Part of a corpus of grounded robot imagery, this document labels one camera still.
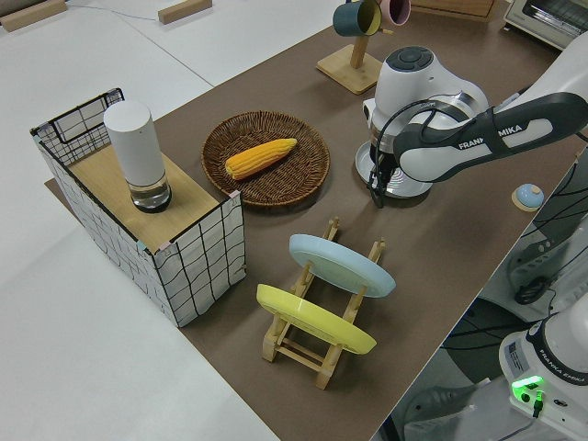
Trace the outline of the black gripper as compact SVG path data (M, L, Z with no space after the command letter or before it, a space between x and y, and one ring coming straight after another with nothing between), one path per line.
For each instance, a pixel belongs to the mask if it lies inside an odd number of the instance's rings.
M385 187L391 181L392 175L397 168L397 162L392 153L369 152L371 168L369 172L369 192L372 201L378 209L384 206Z

